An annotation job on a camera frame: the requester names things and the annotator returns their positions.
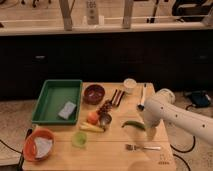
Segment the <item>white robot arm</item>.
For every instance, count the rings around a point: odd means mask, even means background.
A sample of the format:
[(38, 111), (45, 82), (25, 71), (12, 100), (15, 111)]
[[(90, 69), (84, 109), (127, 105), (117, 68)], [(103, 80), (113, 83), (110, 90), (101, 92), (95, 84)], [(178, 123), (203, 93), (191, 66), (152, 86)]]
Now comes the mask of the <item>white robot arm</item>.
[(167, 88), (146, 98), (141, 115), (145, 128), (157, 127), (164, 119), (213, 146), (213, 119), (176, 107), (174, 102), (175, 95)]

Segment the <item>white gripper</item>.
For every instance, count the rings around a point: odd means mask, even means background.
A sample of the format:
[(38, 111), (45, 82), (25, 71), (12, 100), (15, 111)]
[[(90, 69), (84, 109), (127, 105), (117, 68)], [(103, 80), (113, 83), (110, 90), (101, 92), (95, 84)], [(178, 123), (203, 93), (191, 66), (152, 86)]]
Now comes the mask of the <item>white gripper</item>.
[(148, 140), (153, 140), (156, 135), (156, 127), (160, 124), (160, 119), (151, 114), (148, 111), (143, 111), (141, 114), (141, 118), (144, 121), (146, 129), (146, 135)]

